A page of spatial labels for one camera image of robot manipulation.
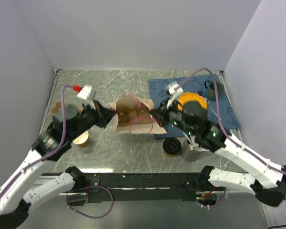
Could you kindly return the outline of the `pink cream paper gift bag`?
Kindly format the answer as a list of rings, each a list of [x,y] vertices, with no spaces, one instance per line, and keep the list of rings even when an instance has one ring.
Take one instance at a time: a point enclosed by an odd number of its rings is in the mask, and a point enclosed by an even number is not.
[[[149,111],[154,108],[150,99],[135,96],[129,91],[110,104],[116,115],[109,122],[117,134],[165,134],[166,130],[151,117]]]

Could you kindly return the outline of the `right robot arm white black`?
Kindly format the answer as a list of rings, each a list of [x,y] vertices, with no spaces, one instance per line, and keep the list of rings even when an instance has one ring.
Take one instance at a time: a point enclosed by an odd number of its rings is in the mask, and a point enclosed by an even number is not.
[[[171,124],[193,137],[195,143],[212,153],[232,161],[244,172],[225,171],[205,166],[199,177],[199,186],[204,190],[212,187],[238,189],[254,195],[260,202],[279,206],[286,198],[286,165],[282,166],[266,159],[243,144],[230,131],[207,119],[207,110],[199,102],[190,101],[182,105],[167,100],[149,114],[160,126]]]

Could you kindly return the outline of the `brown paper coffee cup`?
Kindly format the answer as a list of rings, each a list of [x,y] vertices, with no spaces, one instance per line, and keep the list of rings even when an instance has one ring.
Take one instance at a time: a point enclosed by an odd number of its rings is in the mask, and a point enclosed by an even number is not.
[[[80,148],[88,147],[90,145],[89,132],[88,131],[83,132],[72,142]]]
[[[169,153],[167,153],[167,152],[165,152],[165,151],[164,151],[164,154],[165,154],[165,156],[166,156],[166,157],[169,157],[169,158],[176,157],[176,156],[178,156],[178,155],[179,155],[179,153],[176,153],[176,154],[169,154]]]

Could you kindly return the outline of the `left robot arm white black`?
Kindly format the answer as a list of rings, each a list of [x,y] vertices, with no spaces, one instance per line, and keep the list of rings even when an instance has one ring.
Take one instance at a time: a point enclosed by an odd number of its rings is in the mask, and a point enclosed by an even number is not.
[[[26,158],[13,175],[0,187],[0,229],[15,229],[43,203],[67,191],[81,191],[86,176],[77,167],[69,167],[54,180],[37,188],[35,181],[46,168],[56,163],[72,147],[74,139],[91,127],[105,128],[116,111],[94,101],[95,107],[74,105],[61,107],[47,130],[33,143]]]

